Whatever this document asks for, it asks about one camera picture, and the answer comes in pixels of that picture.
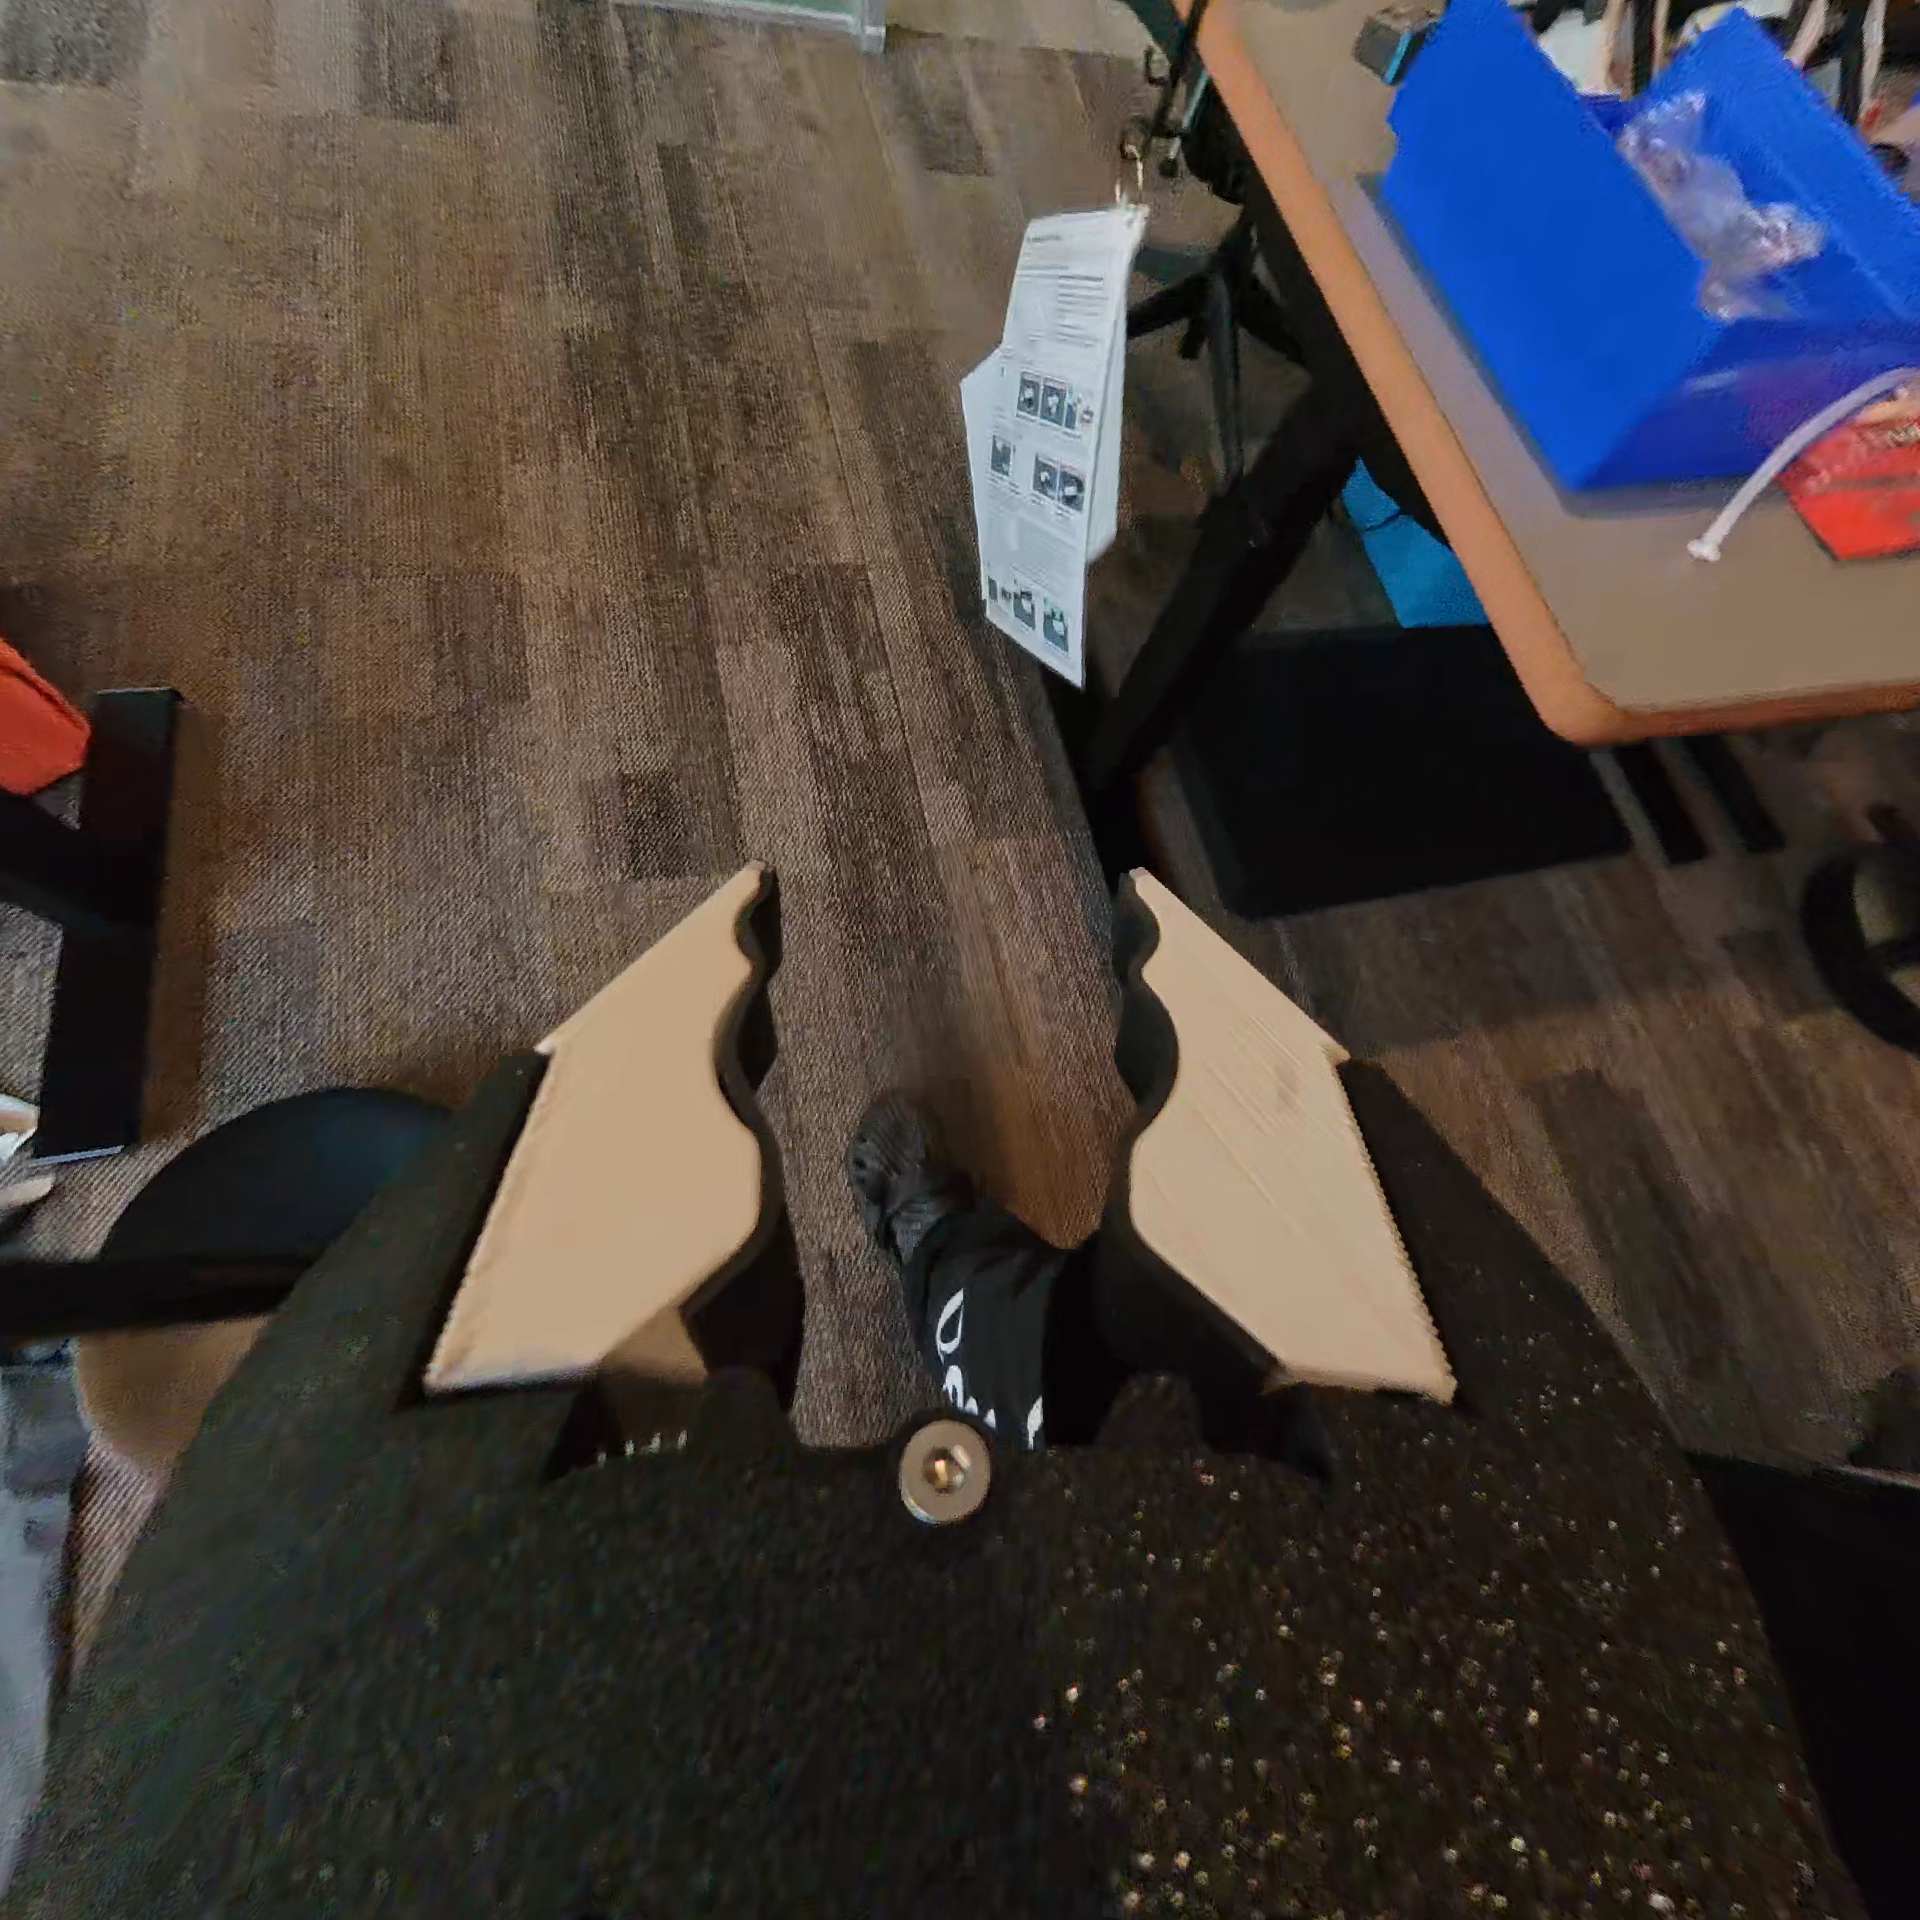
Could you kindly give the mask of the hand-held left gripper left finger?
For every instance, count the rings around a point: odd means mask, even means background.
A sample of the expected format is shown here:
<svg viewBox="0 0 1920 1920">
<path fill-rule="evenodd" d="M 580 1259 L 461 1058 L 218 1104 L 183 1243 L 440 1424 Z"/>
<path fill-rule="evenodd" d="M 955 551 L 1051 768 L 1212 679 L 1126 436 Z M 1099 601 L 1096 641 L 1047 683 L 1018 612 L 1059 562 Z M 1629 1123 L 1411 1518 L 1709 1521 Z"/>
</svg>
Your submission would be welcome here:
<svg viewBox="0 0 1920 1920">
<path fill-rule="evenodd" d="M 803 1282 L 757 1091 L 779 888 L 744 866 L 537 1043 L 422 1390 L 744 1368 L 795 1390 Z"/>
</svg>

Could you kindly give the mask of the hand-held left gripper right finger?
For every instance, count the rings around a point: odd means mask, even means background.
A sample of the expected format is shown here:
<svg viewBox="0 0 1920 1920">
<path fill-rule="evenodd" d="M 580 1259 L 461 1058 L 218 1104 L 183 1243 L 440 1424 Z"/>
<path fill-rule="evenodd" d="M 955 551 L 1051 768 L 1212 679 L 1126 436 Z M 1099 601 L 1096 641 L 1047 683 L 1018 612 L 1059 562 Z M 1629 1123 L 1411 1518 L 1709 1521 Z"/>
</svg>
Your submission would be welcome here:
<svg viewBox="0 0 1920 1920">
<path fill-rule="evenodd" d="M 1255 1394 L 1454 1405 L 1345 1049 L 1149 873 L 1115 886 L 1112 957 L 1131 1112 L 1096 1252 L 1118 1342 Z"/>
</svg>

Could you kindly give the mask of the person's black shoe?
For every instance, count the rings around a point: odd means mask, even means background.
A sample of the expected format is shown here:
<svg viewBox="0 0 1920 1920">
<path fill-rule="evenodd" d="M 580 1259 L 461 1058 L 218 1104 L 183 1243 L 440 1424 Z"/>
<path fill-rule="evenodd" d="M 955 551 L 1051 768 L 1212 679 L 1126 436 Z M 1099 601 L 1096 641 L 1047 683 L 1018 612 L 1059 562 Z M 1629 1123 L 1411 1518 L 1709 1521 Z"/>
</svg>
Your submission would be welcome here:
<svg viewBox="0 0 1920 1920">
<path fill-rule="evenodd" d="M 947 1152 L 938 1116 L 901 1091 L 876 1095 L 846 1146 L 844 1170 L 865 1236 L 899 1270 L 943 1223 L 971 1212 L 971 1177 Z"/>
</svg>

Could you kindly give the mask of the person's leg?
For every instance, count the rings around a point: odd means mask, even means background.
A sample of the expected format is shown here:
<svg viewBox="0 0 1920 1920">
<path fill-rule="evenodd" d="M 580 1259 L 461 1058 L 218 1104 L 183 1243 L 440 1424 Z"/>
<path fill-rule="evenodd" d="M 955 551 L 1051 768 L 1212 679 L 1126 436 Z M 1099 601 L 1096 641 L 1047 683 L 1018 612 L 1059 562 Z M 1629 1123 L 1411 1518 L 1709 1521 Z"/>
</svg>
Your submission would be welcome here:
<svg viewBox="0 0 1920 1920">
<path fill-rule="evenodd" d="M 1096 1433 L 1109 1379 L 1090 1281 L 1085 1251 L 988 1200 L 940 1216 L 899 1263 L 907 1326 L 940 1399 L 1023 1453 Z"/>
</svg>

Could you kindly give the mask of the black round stool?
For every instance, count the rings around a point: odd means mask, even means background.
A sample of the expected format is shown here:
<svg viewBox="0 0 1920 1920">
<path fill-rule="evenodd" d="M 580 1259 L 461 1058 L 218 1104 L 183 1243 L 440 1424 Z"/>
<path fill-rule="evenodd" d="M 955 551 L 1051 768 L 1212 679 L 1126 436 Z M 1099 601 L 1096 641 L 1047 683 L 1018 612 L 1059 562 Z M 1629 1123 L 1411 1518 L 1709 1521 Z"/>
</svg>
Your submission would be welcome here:
<svg viewBox="0 0 1920 1920">
<path fill-rule="evenodd" d="M 94 1259 L 3 1261 L 3 1353 L 275 1312 L 450 1120 L 373 1089 L 302 1092 L 227 1118 L 153 1173 Z"/>
</svg>

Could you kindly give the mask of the black box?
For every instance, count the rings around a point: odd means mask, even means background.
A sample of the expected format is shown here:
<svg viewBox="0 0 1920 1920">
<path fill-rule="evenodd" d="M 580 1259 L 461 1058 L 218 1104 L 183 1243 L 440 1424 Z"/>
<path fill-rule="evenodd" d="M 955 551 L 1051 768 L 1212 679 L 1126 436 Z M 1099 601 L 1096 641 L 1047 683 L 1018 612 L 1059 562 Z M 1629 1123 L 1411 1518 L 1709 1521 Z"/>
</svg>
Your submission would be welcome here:
<svg viewBox="0 0 1920 1920">
<path fill-rule="evenodd" d="M 1632 851 L 1490 627 L 1247 634 L 1171 737 L 1224 907 L 1400 900 Z"/>
</svg>

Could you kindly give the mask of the grey wood edged table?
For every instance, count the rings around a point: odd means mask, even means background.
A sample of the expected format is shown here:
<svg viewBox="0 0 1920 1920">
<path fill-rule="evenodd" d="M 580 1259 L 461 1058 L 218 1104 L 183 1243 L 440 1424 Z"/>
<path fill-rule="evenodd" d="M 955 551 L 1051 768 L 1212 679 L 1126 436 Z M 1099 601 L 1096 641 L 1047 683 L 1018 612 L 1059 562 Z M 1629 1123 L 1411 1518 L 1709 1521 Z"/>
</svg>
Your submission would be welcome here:
<svg viewBox="0 0 1920 1920">
<path fill-rule="evenodd" d="M 1200 514 L 1123 679 L 1054 692 L 1109 881 L 1149 861 L 1139 773 L 1375 457 L 1450 545 L 1531 709 L 1586 755 L 1915 709 L 1915 557 L 1836 564 L 1772 500 L 1711 567 L 1686 551 L 1696 497 L 1556 492 L 1364 188 L 1389 147 L 1387 93 L 1348 53 L 1370 10 L 1180 5 L 1254 171 L 1242 222 L 1308 384 Z"/>
</svg>

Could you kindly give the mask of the orange traffic cone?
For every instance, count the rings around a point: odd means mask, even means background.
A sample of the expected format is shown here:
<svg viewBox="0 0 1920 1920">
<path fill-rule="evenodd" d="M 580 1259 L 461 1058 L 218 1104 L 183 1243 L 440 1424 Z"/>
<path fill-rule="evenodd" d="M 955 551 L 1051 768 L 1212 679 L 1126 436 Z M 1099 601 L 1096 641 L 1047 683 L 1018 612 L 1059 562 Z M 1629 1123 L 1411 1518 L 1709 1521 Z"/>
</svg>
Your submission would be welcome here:
<svg viewBox="0 0 1920 1920">
<path fill-rule="evenodd" d="M 2 658 L 2 794 L 32 801 L 83 773 L 91 728 L 86 712 L 11 647 Z"/>
</svg>

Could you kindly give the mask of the printed paper sheet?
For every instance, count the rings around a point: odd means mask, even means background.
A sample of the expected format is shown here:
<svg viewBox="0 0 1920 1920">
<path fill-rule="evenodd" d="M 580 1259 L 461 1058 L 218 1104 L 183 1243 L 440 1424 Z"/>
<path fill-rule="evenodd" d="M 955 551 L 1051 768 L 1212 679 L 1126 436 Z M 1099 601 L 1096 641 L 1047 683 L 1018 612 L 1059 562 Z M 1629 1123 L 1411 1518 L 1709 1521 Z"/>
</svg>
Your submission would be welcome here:
<svg viewBox="0 0 1920 1920">
<path fill-rule="evenodd" d="M 1000 341 L 958 390 L 981 610 L 1078 692 L 1088 577 L 1118 537 L 1127 302 L 1144 229 L 1144 207 L 1126 199 L 1029 222 Z"/>
</svg>

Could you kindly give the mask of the red printed card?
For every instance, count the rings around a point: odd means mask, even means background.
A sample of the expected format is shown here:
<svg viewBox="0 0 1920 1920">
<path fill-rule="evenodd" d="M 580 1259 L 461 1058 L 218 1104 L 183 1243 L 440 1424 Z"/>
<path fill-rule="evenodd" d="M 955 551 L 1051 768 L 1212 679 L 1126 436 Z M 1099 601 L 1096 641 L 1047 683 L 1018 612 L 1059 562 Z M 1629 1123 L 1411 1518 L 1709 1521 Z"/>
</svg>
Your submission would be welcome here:
<svg viewBox="0 0 1920 1920">
<path fill-rule="evenodd" d="M 1917 555 L 1917 383 L 1878 397 L 1810 442 L 1775 481 L 1836 562 Z"/>
</svg>

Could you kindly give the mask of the blue parts bin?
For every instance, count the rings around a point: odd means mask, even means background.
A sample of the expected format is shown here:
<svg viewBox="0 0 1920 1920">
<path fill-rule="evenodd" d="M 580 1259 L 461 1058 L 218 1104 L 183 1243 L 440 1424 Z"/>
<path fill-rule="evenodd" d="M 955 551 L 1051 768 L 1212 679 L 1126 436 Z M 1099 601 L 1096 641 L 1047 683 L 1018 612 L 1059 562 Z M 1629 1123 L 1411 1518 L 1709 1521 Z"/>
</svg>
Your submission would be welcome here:
<svg viewBox="0 0 1920 1920">
<path fill-rule="evenodd" d="M 1820 229 L 1760 311 L 1701 304 L 1708 266 L 1619 152 L 1634 119 L 1690 99 L 1703 156 Z M 1741 476 L 1915 369 L 1915 205 L 1743 10 L 1619 103 L 1580 96 L 1510 6 L 1454 5 L 1387 125 L 1378 203 L 1564 490 Z"/>
</svg>

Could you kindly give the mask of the clear plastic bag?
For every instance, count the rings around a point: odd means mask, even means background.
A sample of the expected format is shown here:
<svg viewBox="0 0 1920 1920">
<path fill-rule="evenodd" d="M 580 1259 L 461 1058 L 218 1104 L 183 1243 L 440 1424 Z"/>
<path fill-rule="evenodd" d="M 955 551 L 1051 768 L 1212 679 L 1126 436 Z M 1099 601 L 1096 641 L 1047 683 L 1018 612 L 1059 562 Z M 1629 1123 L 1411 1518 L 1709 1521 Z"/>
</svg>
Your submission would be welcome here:
<svg viewBox="0 0 1920 1920">
<path fill-rule="evenodd" d="M 1708 150 L 1708 109 L 1699 90 L 1641 107 L 1616 150 L 1690 253 L 1698 311 L 1718 324 L 1786 320 L 1800 304 L 1789 279 L 1821 256 L 1828 226 L 1800 205 L 1753 201 Z"/>
</svg>

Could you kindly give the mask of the black floor frame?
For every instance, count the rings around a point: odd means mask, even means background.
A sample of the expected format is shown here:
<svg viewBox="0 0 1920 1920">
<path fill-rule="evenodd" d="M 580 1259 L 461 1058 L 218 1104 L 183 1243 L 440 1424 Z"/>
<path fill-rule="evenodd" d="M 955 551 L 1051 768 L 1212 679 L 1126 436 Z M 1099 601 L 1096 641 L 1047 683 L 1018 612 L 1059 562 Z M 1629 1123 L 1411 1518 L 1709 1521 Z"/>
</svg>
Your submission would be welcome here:
<svg viewBox="0 0 1920 1920">
<path fill-rule="evenodd" d="M 140 1141 L 182 697 L 102 690 L 74 823 L 3 794 L 2 899 L 57 929 L 34 1156 L 54 1166 Z"/>
</svg>

